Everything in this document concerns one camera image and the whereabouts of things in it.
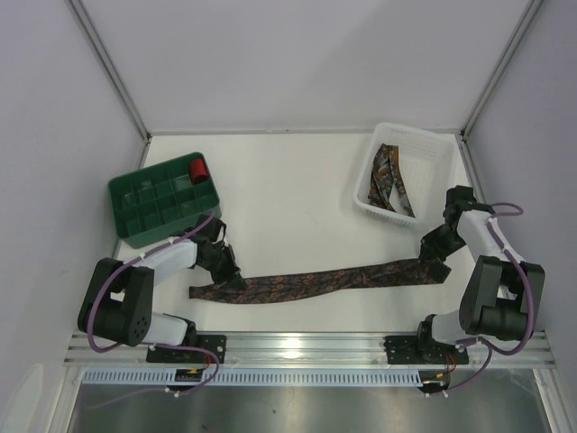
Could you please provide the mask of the dark brown patterned tie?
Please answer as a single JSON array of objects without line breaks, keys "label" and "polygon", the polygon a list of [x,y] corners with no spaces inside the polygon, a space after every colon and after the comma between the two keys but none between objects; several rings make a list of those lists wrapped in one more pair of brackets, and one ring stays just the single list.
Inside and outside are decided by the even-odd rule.
[{"label": "dark brown patterned tie", "polygon": [[233,305],[275,304],[310,299],[340,290],[434,285],[421,272],[418,259],[406,259],[324,272],[262,276],[245,279],[246,290],[219,290],[215,284],[191,287],[191,299]]}]

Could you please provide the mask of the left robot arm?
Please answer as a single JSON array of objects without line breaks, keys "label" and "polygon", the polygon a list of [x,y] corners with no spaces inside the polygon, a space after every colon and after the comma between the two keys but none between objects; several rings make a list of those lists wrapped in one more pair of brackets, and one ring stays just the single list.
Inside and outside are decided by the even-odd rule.
[{"label": "left robot arm", "polygon": [[128,261],[97,262],[78,313],[78,328],[97,353],[118,346],[197,344],[194,322],[153,311],[155,287],[174,274],[197,267],[221,289],[244,289],[234,251],[225,239],[226,224],[214,213]]}]

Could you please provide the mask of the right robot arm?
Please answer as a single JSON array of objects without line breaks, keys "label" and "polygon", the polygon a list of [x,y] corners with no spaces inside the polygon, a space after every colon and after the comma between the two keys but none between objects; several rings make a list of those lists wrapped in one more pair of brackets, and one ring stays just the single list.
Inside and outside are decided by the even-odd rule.
[{"label": "right robot arm", "polygon": [[419,344],[457,350],[483,344],[505,356],[525,348],[534,333],[545,270],[517,253],[499,228],[500,217],[522,214],[517,205],[496,211],[477,201],[470,187],[447,190],[444,223],[422,238],[419,261],[442,264],[467,247],[475,266],[459,308],[419,324]]}]

